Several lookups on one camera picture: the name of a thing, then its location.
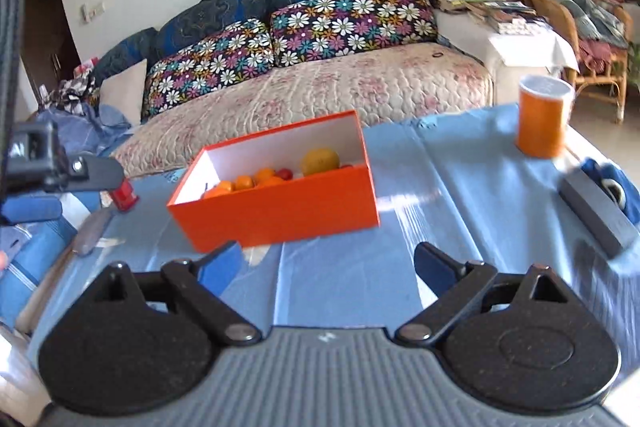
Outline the red soda can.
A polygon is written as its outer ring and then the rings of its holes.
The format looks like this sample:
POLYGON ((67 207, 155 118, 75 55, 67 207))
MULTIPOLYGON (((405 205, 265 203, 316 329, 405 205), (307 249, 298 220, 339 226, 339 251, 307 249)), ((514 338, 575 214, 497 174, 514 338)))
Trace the red soda can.
POLYGON ((122 184, 115 188, 115 190, 109 191, 108 195, 110 195, 115 207, 120 212, 127 212, 131 210, 139 200, 139 196, 136 194, 134 187, 127 178, 123 179, 122 184))

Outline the white pillow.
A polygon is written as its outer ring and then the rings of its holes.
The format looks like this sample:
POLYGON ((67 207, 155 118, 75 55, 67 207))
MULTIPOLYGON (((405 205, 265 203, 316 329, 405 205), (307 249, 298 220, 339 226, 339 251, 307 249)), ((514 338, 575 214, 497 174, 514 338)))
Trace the white pillow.
POLYGON ((115 124, 126 120, 131 127, 141 124, 142 104, 148 61, 137 62, 104 80, 100 88, 100 114, 103 121, 115 124))

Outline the light blue tablecloth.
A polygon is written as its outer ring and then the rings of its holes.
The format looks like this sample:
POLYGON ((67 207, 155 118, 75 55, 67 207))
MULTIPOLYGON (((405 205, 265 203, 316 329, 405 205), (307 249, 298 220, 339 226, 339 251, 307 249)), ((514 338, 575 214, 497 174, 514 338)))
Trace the light blue tablecloth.
POLYGON ((503 272, 550 265, 620 346, 622 375, 633 374, 638 251, 606 259, 558 192, 597 151, 574 133, 562 156, 528 157, 514 143, 517 120, 507 105, 364 130, 380 225, 244 251, 224 301, 260 329, 397 329, 434 300, 413 269, 414 248, 430 242, 503 272))

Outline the orange cardboard box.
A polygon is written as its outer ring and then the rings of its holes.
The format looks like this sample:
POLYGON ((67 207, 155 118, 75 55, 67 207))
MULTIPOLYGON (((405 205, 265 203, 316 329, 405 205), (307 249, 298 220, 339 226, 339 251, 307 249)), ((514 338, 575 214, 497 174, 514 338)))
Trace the orange cardboard box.
POLYGON ((295 242, 376 228, 375 188, 359 116, 353 110, 287 124, 203 147, 166 205, 193 248, 207 254, 225 241, 243 247, 295 242), (300 163, 327 147, 341 165, 303 176, 300 163), (251 176, 262 168, 290 169, 277 186, 235 191, 211 199, 203 193, 220 181, 251 176))

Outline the dark grey flat case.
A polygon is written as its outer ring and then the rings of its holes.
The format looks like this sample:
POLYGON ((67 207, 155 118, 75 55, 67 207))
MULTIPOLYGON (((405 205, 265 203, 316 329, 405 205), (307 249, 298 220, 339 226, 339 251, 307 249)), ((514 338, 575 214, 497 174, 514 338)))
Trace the dark grey flat case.
POLYGON ((639 244, 639 230, 582 170, 574 169, 564 176, 559 194, 608 259, 620 257, 639 244))

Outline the yellow lemon in box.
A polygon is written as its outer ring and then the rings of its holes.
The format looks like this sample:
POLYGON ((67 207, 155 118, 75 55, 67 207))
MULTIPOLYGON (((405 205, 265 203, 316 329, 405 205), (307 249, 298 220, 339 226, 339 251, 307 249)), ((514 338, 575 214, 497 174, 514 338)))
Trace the yellow lemon in box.
POLYGON ((317 173, 324 173, 340 168, 340 156, 327 147, 310 150, 302 159, 300 169, 303 176, 313 176, 317 173))

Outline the blue cloth item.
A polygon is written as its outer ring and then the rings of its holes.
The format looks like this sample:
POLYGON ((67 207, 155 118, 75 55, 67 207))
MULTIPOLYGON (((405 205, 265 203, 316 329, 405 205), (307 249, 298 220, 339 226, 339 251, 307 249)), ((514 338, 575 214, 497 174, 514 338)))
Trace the blue cloth item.
POLYGON ((638 228, 640 222, 640 195, 638 188, 622 169, 613 164, 599 164, 587 158, 580 167, 598 187, 615 202, 626 218, 638 228))

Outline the dark blue back cushion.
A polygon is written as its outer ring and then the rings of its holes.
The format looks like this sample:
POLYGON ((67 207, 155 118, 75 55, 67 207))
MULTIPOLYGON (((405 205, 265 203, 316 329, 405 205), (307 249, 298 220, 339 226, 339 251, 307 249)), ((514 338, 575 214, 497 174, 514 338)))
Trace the dark blue back cushion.
POLYGON ((257 18, 266 22, 272 12, 303 0, 201 0, 180 12, 160 29, 145 28, 106 52, 92 70, 97 86, 105 80, 147 61, 153 66, 227 26, 257 18))

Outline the left floral cushion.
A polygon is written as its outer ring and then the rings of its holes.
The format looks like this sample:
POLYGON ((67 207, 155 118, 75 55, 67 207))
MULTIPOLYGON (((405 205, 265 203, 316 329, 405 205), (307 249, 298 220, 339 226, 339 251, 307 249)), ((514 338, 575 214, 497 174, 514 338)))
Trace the left floral cushion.
POLYGON ((200 96, 264 75, 273 64, 271 37, 261 20, 231 24, 151 67, 141 119, 147 121, 200 96))

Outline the floral cushion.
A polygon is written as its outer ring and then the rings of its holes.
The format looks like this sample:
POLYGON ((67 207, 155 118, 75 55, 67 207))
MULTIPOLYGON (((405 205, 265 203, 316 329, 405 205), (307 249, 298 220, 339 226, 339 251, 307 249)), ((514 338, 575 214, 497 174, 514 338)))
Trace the floral cushion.
POLYGON ((274 11, 270 35, 274 62, 288 67, 433 42, 437 25, 430 0, 305 0, 274 11))
POLYGON ((264 75, 273 64, 271 37, 261 20, 231 24, 151 67, 141 119, 147 121, 200 96, 264 75))

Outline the pink quilted sofa cover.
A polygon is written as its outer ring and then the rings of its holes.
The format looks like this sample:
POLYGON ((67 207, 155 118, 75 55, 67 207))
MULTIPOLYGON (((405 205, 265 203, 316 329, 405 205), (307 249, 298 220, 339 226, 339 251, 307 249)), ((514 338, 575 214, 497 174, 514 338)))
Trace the pink quilted sofa cover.
POLYGON ((112 155, 134 179, 184 168, 206 145, 348 110, 371 127, 493 101, 494 80, 480 62, 413 43, 271 69, 151 118, 112 155))

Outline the right floral cushion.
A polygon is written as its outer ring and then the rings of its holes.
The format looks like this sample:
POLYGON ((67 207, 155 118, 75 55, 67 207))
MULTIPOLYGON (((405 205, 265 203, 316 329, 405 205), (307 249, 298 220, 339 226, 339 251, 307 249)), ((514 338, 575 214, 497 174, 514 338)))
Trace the right floral cushion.
POLYGON ((274 11, 270 35, 274 62, 288 67, 433 42, 437 25, 430 0, 305 0, 274 11))

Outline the wicker chair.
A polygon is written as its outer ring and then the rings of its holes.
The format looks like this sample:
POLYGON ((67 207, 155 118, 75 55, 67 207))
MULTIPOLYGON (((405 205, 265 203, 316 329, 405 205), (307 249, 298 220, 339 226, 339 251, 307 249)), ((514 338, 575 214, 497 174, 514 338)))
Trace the wicker chair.
POLYGON ((564 68, 564 79, 577 95, 616 109, 623 124, 628 89, 631 16, 613 0, 524 0, 572 48, 577 64, 564 68))

